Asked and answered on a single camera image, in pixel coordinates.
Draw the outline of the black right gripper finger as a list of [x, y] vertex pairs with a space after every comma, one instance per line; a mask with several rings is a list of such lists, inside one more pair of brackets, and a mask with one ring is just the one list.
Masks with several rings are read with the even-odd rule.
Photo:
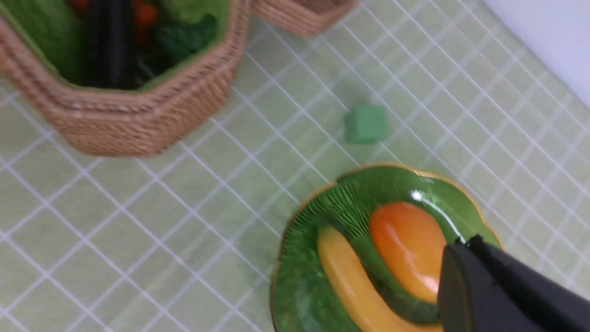
[[476, 235], [444, 248], [445, 332], [587, 332], [590, 303]]

